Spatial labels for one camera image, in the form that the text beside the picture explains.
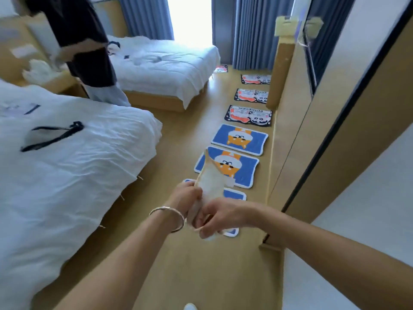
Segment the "person's right hand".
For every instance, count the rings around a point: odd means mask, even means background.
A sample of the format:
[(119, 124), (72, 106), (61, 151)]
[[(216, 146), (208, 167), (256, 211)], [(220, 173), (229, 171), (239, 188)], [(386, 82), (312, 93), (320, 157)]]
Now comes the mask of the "person's right hand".
[(227, 229), (254, 227), (261, 207), (259, 203), (219, 197), (201, 207), (193, 226), (201, 239), (209, 239)]

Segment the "person's left hand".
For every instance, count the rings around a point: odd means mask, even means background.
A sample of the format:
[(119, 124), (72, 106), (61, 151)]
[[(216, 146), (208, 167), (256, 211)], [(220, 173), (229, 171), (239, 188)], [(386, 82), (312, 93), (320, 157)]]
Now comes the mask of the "person's left hand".
[(202, 189), (196, 186), (194, 181), (181, 182), (163, 205), (176, 209), (186, 218), (189, 208), (201, 192), (203, 193)]

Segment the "clear plastic bag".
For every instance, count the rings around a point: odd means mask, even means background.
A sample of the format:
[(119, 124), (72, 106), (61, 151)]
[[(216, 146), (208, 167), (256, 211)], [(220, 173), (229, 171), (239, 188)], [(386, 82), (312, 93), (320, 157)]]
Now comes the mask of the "clear plastic bag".
[(204, 166), (194, 183), (195, 187), (202, 189), (202, 197), (195, 201), (190, 208), (186, 223), (190, 228), (198, 233), (201, 228), (195, 228), (195, 222), (202, 208), (210, 201), (224, 196), (225, 187), (233, 187), (235, 179), (223, 173), (221, 165), (217, 166), (214, 159), (209, 156), (208, 149), (204, 151)]

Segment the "person's left forearm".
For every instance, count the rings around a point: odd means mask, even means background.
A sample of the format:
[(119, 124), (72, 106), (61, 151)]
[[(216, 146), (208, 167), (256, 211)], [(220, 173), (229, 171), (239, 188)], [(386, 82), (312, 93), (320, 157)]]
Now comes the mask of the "person's left forearm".
[(155, 208), (54, 310), (131, 310), (167, 236), (184, 224), (176, 209)]

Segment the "person's right forearm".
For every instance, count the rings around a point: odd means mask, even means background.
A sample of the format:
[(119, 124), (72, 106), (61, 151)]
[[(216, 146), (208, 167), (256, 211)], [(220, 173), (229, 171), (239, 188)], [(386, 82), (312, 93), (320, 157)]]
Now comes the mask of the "person's right forearm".
[(259, 206), (254, 225), (361, 310), (413, 310), (413, 267), (357, 241)]

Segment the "blue cartoon dog mat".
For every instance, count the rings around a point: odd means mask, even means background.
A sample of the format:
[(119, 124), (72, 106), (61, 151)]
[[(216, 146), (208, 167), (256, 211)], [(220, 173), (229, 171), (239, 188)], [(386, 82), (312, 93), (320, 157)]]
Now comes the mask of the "blue cartoon dog mat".
[[(185, 219), (186, 225), (189, 228), (193, 229), (193, 231), (197, 232), (198, 230), (196, 230), (193, 227), (193, 222), (194, 222), (195, 218), (197, 217), (198, 212), (210, 200), (213, 200), (213, 199), (221, 197), (221, 196), (223, 196), (225, 198), (231, 198), (231, 199), (243, 200), (243, 201), (246, 201), (246, 199), (247, 199), (247, 196), (246, 196), (245, 193), (234, 190), (234, 189), (231, 189), (231, 188), (224, 188), (222, 194), (217, 195), (217, 196), (210, 196), (210, 195), (208, 195), (207, 192), (204, 192), (202, 199), (198, 200), (194, 204), (194, 207), (188, 212), (188, 215)], [(230, 237), (230, 238), (234, 238), (239, 234), (239, 228), (224, 229), (224, 230), (220, 231), (219, 233), (215, 233), (211, 237), (206, 238), (205, 240), (213, 240), (218, 234), (220, 234), (222, 236), (227, 236), (227, 237)]]
[(263, 132), (221, 124), (211, 144), (258, 157), (263, 155), (268, 137), (269, 135)]
[(255, 170), (259, 164), (258, 158), (217, 146), (208, 146), (195, 163), (196, 173), (201, 173), (204, 168), (206, 155), (213, 167), (229, 178), (229, 182), (234, 186), (245, 189), (253, 186)]

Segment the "white duvet bed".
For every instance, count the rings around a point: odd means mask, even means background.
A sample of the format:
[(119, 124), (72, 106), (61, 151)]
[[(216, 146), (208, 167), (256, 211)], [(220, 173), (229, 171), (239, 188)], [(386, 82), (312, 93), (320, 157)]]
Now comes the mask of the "white duvet bed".
[[(85, 129), (20, 152), (31, 129), (75, 121)], [(161, 136), (150, 111), (0, 80), (0, 310), (30, 309), (156, 156)]]
[(220, 65), (216, 46), (192, 47), (145, 36), (115, 37), (120, 53), (109, 56), (118, 84), (134, 107), (184, 112), (204, 92)]

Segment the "wooden desk panel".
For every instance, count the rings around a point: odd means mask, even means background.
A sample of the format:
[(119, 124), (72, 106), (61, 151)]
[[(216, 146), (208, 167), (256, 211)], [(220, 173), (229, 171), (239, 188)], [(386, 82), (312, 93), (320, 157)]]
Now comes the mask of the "wooden desk panel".
[(298, 22), (296, 16), (279, 16), (276, 19), (275, 37), (278, 42), (266, 103), (271, 111), (275, 111), (281, 101), (296, 46)]

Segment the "blue grey curtain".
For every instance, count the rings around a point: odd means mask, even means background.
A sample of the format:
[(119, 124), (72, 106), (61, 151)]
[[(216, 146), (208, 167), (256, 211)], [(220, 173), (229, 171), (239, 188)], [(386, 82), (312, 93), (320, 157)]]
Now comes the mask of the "blue grey curtain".
[(211, 0), (212, 43), (220, 64), (237, 70), (273, 68), (276, 19), (289, 18), (294, 0)]
[(174, 40), (168, 0), (119, 0), (131, 36)]

